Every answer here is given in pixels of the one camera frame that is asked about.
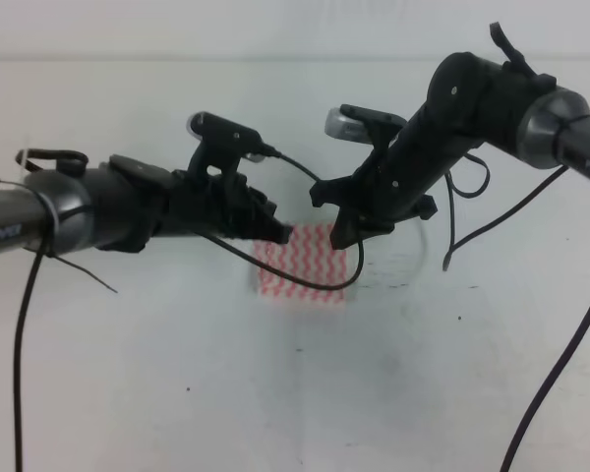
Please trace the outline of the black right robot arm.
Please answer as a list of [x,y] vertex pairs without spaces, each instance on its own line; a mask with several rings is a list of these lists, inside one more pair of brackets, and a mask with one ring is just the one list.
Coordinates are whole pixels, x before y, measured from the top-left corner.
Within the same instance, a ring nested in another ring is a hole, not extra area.
[[490,26],[502,64],[470,52],[447,56],[424,104],[409,119],[343,104],[328,112],[328,136],[372,146],[349,176],[322,180],[314,207],[335,205],[335,250],[386,235],[396,223],[430,218],[429,190],[470,150],[488,144],[537,169],[571,168],[590,180],[590,107],[555,77],[534,72],[499,24]]

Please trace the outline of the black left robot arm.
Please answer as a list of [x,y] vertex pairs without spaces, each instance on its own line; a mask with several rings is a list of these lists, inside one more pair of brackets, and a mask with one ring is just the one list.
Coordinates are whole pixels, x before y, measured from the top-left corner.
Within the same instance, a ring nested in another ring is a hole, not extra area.
[[248,186],[239,161],[210,175],[194,157],[186,170],[167,171],[113,155],[96,168],[75,151],[32,149],[21,183],[0,179],[0,253],[29,248],[61,256],[89,248],[136,254],[152,238],[191,235],[287,243],[292,228],[276,206]]

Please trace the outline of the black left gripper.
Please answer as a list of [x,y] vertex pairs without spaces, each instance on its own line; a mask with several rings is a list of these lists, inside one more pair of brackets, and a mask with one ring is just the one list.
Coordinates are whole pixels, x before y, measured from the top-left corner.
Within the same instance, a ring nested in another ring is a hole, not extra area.
[[207,175],[201,182],[186,171],[172,173],[173,187],[161,217],[161,236],[200,233],[230,239],[288,243],[291,227],[276,220],[276,204],[266,194],[248,187],[237,172],[227,182],[221,175]]

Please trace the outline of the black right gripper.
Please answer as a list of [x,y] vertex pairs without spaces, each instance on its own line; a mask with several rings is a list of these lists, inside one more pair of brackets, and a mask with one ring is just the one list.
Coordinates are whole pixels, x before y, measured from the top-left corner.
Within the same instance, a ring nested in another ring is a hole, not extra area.
[[329,241],[345,250],[363,241],[363,234],[389,234],[397,223],[429,220],[438,212],[432,196],[416,192],[406,177],[412,167],[397,174],[387,163],[388,147],[374,148],[349,176],[319,180],[310,189],[314,207],[343,207],[338,211]]

